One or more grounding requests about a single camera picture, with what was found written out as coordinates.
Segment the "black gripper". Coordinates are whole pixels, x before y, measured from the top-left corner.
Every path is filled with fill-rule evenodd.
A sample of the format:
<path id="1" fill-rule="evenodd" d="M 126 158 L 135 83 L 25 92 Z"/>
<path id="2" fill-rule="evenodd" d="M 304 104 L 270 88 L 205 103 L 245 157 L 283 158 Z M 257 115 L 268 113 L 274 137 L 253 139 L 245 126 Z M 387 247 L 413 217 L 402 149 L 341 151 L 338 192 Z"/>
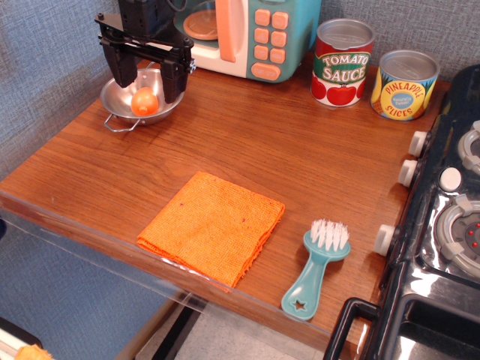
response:
<path id="1" fill-rule="evenodd" d="M 160 63 L 164 100 L 171 104 L 182 94 L 195 70 L 194 42 L 175 25 L 180 1 L 120 1 L 118 13 L 99 12 L 100 44 L 115 82 L 128 87 L 137 78 L 135 58 Z"/>

